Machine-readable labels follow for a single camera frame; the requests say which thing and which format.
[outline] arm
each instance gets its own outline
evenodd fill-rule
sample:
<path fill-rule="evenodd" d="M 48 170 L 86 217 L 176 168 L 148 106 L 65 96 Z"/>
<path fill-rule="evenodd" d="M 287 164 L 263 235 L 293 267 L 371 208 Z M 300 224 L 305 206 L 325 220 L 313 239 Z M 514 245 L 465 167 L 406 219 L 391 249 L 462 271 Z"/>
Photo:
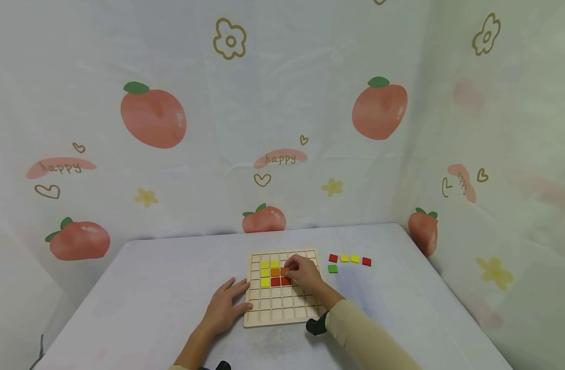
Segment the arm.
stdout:
<path fill-rule="evenodd" d="M 294 255 L 286 261 L 286 277 L 312 293 L 328 314 L 325 328 L 363 370 L 420 370 L 410 355 L 356 304 L 326 284 L 309 258 Z"/>
<path fill-rule="evenodd" d="M 251 303 L 234 306 L 233 300 L 249 288 L 247 279 L 235 283 L 232 277 L 220 286 L 208 304 L 207 312 L 200 325 L 190 334 L 181 354 L 177 357 L 170 370 L 197 370 L 204 362 L 208 350 L 216 335 L 228 330 L 237 317 L 252 308 Z"/>

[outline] left hand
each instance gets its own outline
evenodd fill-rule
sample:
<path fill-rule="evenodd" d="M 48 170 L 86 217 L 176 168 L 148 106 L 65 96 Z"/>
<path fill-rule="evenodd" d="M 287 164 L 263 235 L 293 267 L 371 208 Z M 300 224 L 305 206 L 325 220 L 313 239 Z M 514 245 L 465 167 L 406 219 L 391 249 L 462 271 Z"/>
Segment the left hand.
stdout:
<path fill-rule="evenodd" d="M 247 279 L 243 279 L 235 285 L 233 285 L 233 283 L 235 283 L 234 277 L 216 290 L 208 304 L 204 319 L 202 319 L 202 322 L 198 326 L 199 329 L 201 328 L 207 331 L 211 336 L 216 336 L 228 330 L 237 317 L 243 315 L 253 307 L 251 303 L 233 305 L 235 297 L 247 291 L 250 285 Z"/>

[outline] wooden grid board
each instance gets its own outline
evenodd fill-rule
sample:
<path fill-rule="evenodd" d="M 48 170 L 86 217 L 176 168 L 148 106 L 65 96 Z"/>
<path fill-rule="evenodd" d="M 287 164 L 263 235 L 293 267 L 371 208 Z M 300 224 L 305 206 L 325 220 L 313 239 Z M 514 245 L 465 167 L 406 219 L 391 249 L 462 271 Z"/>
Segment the wooden grid board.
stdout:
<path fill-rule="evenodd" d="M 325 312 L 316 297 L 305 293 L 294 281 L 280 276 L 280 269 L 293 254 L 308 257 L 321 273 L 315 249 L 255 253 L 249 256 L 247 281 L 250 282 L 250 288 L 246 292 L 246 302 L 251 302 L 253 308 L 244 315 L 244 327 L 304 323 L 319 318 Z"/>

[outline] yellow flower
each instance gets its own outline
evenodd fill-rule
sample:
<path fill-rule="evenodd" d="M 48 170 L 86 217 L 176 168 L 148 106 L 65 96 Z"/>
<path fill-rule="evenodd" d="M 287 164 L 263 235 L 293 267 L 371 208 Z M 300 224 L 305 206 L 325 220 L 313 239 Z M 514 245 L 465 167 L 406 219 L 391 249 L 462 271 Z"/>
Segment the yellow flower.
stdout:
<path fill-rule="evenodd" d="M 330 179 L 326 186 L 321 187 L 321 190 L 327 191 L 327 196 L 329 198 L 330 196 L 334 195 L 334 193 L 342 194 L 343 184 L 344 183 L 341 182 L 340 180 L 336 181 L 334 179 Z"/>
<path fill-rule="evenodd" d="M 242 26 L 231 23 L 226 18 L 216 21 L 216 36 L 212 40 L 214 50 L 231 61 L 235 56 L 241 58 L 245 55 L 245 41 L 247 34 Z"/>
<path fill-rule="evenodd" d="M 503 292 L 508 290 L 508 284 L 512 284 L 515 281 L 513 274 L 509 270 L 502 268 L 502 262 L 499 258 L 491 257 L 490 261 L 486 262 L 483 258 L 477 257 L 476 262 L 484 269 L 482 280 L 486 283 L 494 281 Z"/>
<path fill-rule="evenodd" d="M 482 30 L 476 34 L 471 42 L 476 55 L 488 54 L 492 50 L 498 34 L 500 34 L 500 20 L 496 19 L 495 13 L 490 13 L 484 21 Z"/>
<path fill-rule="evenodd" d="M 138 188 L 138 196 L 135 196 L 134 200 L 138 203 L 144 203 L 146 209 L 151 206 L 151 203 L 159 203 L 157 198 L 155 198 L 154 191 L 147 191 L 143 188 Z"/>

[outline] table surface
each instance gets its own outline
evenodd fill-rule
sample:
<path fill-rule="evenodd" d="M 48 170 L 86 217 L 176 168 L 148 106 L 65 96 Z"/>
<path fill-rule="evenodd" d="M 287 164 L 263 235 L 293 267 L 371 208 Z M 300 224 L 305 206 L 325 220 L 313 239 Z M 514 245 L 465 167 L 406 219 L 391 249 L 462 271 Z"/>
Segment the table surface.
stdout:
<path fill-rule="evenodd" d="M 423 369 L 511 369 L 397 224 L 229 234 L 127 243 L 77 309 L 37 370 L 166 370 L 216 288 L 246 277 L 249 254 L 316 248 L 322 275 L 382 325 Z M 372 267 L 330 253 L 372 259 Z M 216 342 L 207 360 L 236 369 L 356 369 L 331 335 L 305 324 L 244 328 Z"/>

